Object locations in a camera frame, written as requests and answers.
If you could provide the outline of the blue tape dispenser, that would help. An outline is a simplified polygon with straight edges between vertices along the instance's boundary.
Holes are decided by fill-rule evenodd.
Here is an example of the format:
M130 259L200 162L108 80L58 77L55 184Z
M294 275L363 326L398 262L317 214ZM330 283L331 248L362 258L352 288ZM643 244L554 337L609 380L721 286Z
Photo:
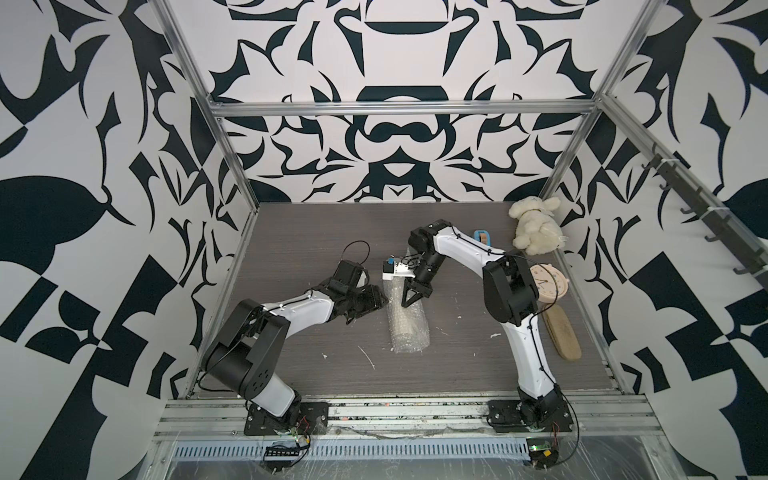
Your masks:
M491 245L490 234L486 230L475 230L473 238L484 245Z

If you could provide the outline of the clear bubble wrap sheet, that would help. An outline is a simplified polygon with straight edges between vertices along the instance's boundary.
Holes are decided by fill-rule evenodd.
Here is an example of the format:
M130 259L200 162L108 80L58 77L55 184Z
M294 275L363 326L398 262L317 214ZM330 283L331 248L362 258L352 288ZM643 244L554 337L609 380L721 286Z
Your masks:
M392 350L396 354L422 352L430 345L430 330L422 303L417 301L403 307L404 279L395 278L383 282L388 299L388 319Z

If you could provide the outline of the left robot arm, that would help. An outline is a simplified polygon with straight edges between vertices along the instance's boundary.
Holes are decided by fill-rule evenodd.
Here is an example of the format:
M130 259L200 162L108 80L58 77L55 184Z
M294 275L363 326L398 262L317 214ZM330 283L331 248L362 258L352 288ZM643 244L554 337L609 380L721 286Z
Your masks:
M341 260L333 275L299 296L239 302L209 345L202 370L288 428L298 422L301 396L275 373L285 341L339 317L350 323L387 303L363 265Z

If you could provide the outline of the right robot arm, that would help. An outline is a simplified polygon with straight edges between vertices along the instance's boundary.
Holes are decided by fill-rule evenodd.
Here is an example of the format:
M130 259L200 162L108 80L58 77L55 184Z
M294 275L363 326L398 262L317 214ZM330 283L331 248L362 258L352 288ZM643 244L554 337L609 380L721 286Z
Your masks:
M518 378L519 418L542 429L555 415L568 412L568 402L546 360L539 332L539 292L527 259L520 253L488 246L437 220L410 232L408 245L416 262L408 267L401 306L410 307L433 292L432 280L443 262L452 259L482 279L486 311L499 322L509 341Z

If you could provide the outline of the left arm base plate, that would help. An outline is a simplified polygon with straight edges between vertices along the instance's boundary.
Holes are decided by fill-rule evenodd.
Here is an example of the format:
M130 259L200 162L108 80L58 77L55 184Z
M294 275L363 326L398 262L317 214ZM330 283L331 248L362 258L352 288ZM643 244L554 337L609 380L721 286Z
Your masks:
M261 406L248 407L244 434L266 436L281 434L315 435L327 430L330 404L295 401L282 416L275 416Z

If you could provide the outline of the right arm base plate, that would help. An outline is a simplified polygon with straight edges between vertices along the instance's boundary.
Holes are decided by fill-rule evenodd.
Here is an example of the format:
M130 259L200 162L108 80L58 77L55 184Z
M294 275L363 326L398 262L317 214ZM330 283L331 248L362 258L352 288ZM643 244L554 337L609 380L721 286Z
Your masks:
M572 431L574 415L564 399L490 400L486 422L496 433Z

